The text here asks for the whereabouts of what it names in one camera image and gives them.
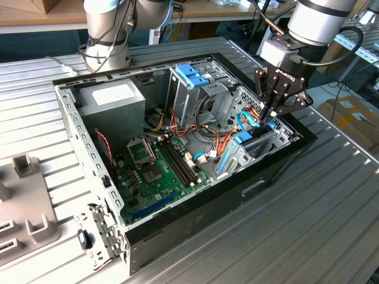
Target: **robotic arm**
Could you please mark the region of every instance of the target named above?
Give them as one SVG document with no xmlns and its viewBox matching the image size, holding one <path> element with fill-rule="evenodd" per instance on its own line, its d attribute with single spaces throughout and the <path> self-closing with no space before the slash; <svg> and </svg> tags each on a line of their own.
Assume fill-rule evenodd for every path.
<svg viewBox="0 0 379 284">
<path fill-rule="evenodd" d="M 127 42 L 136 28 L 155 29 L 171 19 L 172 0 L 84 0 L 88 23 L 82 53 L 92 73 L 129 67 Z"/>
<path fill-rule="evenodd" d="M 264 43 L 261 57 L 269 66 L 255 73 L 256 92 L 265 104 L 261 120 L 286 114 L 313 103 L 305 91 L 317 67 L 330 66 L 356 52 L 363 33 L 356 27 L 341 26 L 357 0 L 299 0 L 288 23 L 288 34 L 279 35 Z M 345 30 L 358 34 L 358 43 L 346 56 L 328 63 L 320 63 L 328 44 Z"/>
</svg>

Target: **aluminum extrusion table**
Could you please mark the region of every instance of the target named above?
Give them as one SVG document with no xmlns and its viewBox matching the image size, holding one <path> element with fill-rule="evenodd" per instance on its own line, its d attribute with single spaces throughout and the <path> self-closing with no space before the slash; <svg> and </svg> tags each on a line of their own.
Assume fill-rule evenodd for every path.
<svg viewBox="0 0 379 284">
<path fill-rule="evenodd" d="M 136 64 L 220 52 L 249 77 L 256 63 L 223 38 L 132 49 Z M 60 57 L 80 74 L 78 56 Z M 49 59 L 0 64 L 0 163 L 40 159 L 62 236 L 0 267 L 2 283 L 365 283 L 379 265 L 379 164 L 308 108 L 295 116 L 318 136 L 263 191 L 127 280 L 118 260 L 93 274 L 72 214 L 90 201 L 51 80 Z"/>
<path fill-rule="evenodd" d="M 346 20 L 343 26 L 354 26 L 360 28 L 364 33 L 364 38 L 361 47 L 355 52 L 356 57 L 346 68 L 339 80 L 343 81 L 346 78 L 349 72 L 358 63 L 360 58 L 364 59 L 368 63 L 373 64 L 376 68 L 379 68 L 379 51 L 374 48 L 374 44 L 379 43 L 379 26 L 369 29 L 368 27 L 352 20 Z M 338 34 L 334 41 L 339 43 L 341 46 L 346 47 L 348 50 L 352 50 L 358 41 L 358 35 L 353 31 L 345 31 L 341 34 Z M 379 84 L 376 84 L 375 88 L 377 90 L 379 88 Z"/>
</svg>

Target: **blue plastic latch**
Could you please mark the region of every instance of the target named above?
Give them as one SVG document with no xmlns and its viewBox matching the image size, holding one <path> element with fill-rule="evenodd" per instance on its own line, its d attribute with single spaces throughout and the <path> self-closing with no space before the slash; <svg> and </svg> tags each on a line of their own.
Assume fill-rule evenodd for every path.
<svg viewBox="0 0 379 284">
<path fill-rule="evenodd" d="M 197 88 L 209 84 L 209 80 L 201 77 L 198 70 L 194 69 L 190 64 L 178 65 L 175 70 L 192 88 Z"/>
<path fill-rule="evenodd" d="M 238 144 L 242 144 L 253 138 L 248 132 L 241 132 L 235 136 L 235 140 Z"/>
<path fill-rule="evenodd" d="M 270 121 L 267 125 L 271 130 L 274 130 L 277 127 L 273 121 Z"/>
<path fill-rule="evenodd" d="M 218 174 L 220 174 L 221 171 L 223 170 L 223 168 L 224 168 L 224 166 L 225 166 L 225 163 L 226 163 L 226 161 L 227 161 L 227 158 L 229 158 L 229 156 L 230 156 L 230 151 L 228 150 L 228 152 L 226 152 L 226 155 L 225 155 L 223 161 L 221 162 L 221 165 L 220 165 L 219 169 L 217 170 L 217 173 L 218 173 Z"/>
</svg>

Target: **chip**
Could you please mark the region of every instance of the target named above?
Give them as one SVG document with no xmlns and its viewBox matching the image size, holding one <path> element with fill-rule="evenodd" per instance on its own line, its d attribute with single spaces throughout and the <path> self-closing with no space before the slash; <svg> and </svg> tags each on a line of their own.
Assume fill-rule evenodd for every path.
<svg viewBox="0 0 379 284">
<path fill-rule="evenodd" d="M 142 167 L 140 173 L 147 183 L 152 183 L 163 178 L 162 173 L 156 164 L 150 164 L 148 166 Z"/>
</svg>

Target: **red cable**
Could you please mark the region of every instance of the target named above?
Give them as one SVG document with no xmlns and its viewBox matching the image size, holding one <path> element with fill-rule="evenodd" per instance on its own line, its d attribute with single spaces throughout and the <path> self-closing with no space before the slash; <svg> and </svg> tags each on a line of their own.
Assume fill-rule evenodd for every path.
<svg viewBox="0 0 379 284">
<path fill-rule="evenodd" d="M 113 176 L 113 155 L 112 155 L 112 151 L 111 151 L 111 146 L 108 142 L 108 140 L 105 138 L 105 136 L 103 135 L 103 133 L 101 133 L 100 131 L 98 130 L 95 130 L 95 133 L 96 134 L 99 134 L 101 136 L 101 138 L 104 140 L 104 142 L 106 143 L 107 145 L 107 148 L 108 148 L 108 152 L 109 152 L 109 156 L 110 156 L 110 159 L 111 159 L 111 174 Z"/>
</svg>

